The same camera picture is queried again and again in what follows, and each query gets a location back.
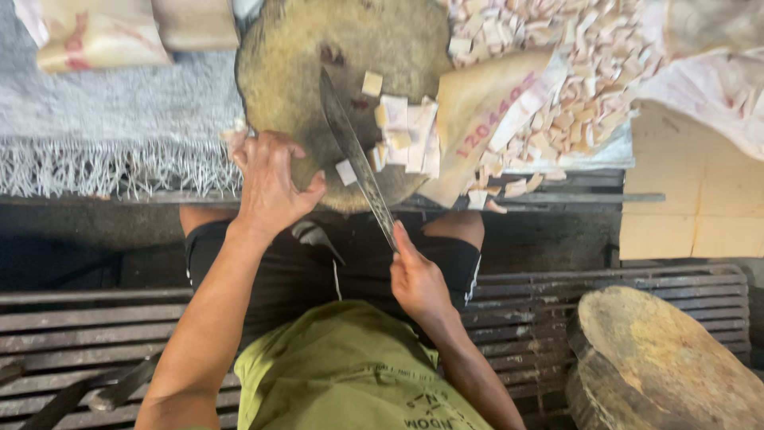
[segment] metal bench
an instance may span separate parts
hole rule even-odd
[[[563,393],[575,361],[565,330],[578,299],[609,285],[670,301],[748,364],[748,287],[737,266],[481,275],[462,320],[529,428],[575,428]],[[55,429],[131,428],[147,385],[133,392],[125,375],[162,351],[191,295],[191,288],[0,295],[0,430],[18,430],[31,420],[45,424],[67,407],[71,412]],[[101,378],[71,388],[94,376]],[[120,380],[129,396],[100,392]],[[51,415],[51,405],[57,406],[51,402],[67,387],[63,407]],[[236,427],[240,389],[228,374],[218,397],[223,428]],[[63,400],[72,393],[83,396],[67,405]],[[99,410],[114,403],[114,410]]]

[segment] fringe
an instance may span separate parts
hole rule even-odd
[[[0,137],[0,194],[111,197],[138,191],[241,189],[224,142]]]

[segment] tree stump chopping block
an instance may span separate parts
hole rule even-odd
[[[596,375],[601,393],[618,396],[602,409],[630,408],[610,417],[636,416],[660,430],[764,428],[764,383],[668,302],[627,287],[590,292],[568,330],[579,359],[572,377],[582,380],[583,367],[583,380]],[[568,397],[581,385],[571,381]]]
[[[364,150],[382,140],[374,120],[379,100],[361,94],[367,70],[384,77],[383,94],[419,104],[438,93],[452,69],[446,53],[446,10],[432,0],[268,0],[238,52],[236,81],[247,120],[257,130],[289,133],[307,157],[292,160],[304,189],[326,171],[322,203],[343,212],[368,210],[357,184],[345,187],[335,165],[345,159],[321,110],[319,73],[326,67]],[[387,166],[375,174],[388,205],[409,197],[426,179]]]

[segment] gray rug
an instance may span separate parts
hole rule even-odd
[[[244,115],[234,51],[47,75],[10,1],[0,2],[0,33],[0,194],[204,195],[241,185],[218,137]]]

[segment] knife blade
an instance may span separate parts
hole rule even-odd
[[[332,135],[337,142],[337,146],[342,150],[342,154],[350,162],[350,166],[353,168],[355,176],[358,178],[358,185],[361,187],[361,192],[366,197],[366,201],[369,202],[371,212],[377,218],[377,222],[382,228],[387,242],[390,244],[390,248],[394,252],[398,251],[395,239],[393,238],[393,216],[390,214],[390,210],[387,209],[387,205],[384,203],[382,193],[380,192],[377,181],[374,179],[374,171],[371,170],[369,161],[366,159],[361,143],[358,141],[358,137],[353,131],[353,127],[350,125],[350,120],[345,110],[342,108],[342,104],[337,97],[337,91],[332,84],[332,79],[329,78],[329,74],[326,72],[325,67],[321,67],[321,80],[319,81],[319,92],[321,95],[321,107],[326,117],[326,122],[329,124],[329,128],[332,130]]]

